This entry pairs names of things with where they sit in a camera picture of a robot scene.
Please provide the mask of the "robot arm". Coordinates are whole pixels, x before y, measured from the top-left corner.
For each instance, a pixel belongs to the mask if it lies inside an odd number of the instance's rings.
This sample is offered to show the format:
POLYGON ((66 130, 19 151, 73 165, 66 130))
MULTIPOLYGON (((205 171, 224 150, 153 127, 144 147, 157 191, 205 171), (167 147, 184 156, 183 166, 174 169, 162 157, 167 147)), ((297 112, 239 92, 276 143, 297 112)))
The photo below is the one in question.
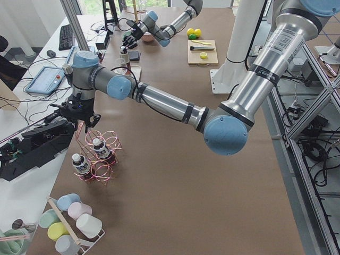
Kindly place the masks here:
POLYGON ((170 39, 183 29, 189 21, 196 18, 202 10, 203 1, 201 0, 184 2, 187 4, 185 11, 163 29, 156 24, 158 16, 154 11, 149 11, 137 23, 128 20, 127 24, 131 27, 131 33, 122 39, 121 49, 133 49, 136 47, 137 42, 146 32, 152 34, 162 47, 168 46, 170 39))
POLYGON ((70 122, 83 121, 91 128, 100 120, 94 112, 95 93, 111 98, 130 98, 203 134, 208 148, 219 155, 233 155, 246 144, 254 115, 277 86, 302 46, 316 38, 331 16, 339 12, 339 1, 284 1, 275 19, 275 29, 255 61, 245 69, 229 99, 216 109, 200 107, 100 65, 97 56, 81 50, 64 71, 71 79, 72 94, 56 106, 55 114, 70 122))

